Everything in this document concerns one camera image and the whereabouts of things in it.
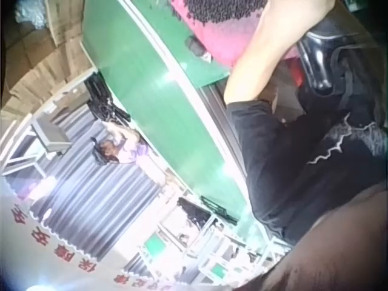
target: black fabric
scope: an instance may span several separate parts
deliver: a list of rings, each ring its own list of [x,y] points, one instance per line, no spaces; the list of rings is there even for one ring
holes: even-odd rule
[[[238,133],[253,214],[291,245],[321,215],[387,176],[386,149],[372,153],[354,134],[337,130],[345,120],[357,127],[371,123],[362,106],[314,112],[291,124],[279,122],[261,101],[229,104],[227,111]],[[341,151],[329,151],[339,144]]]
[[[189,219],[197,228],[201,230],[204,228],[206,222],[210,219],[211,213],[203,208],[191,203],[190,201],[179,197],[176,205],[182,207]]]

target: gray curtain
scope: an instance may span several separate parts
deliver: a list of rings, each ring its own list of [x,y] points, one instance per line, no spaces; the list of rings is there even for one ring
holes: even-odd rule
[[[68,245],[100,261],[161,189],[135,164],[96,165],[90,137],[99,141],[107,132],[87,107],[58,125],[73,145],[64,156],[41,163],[57,185],[32,205],[31,215]]]

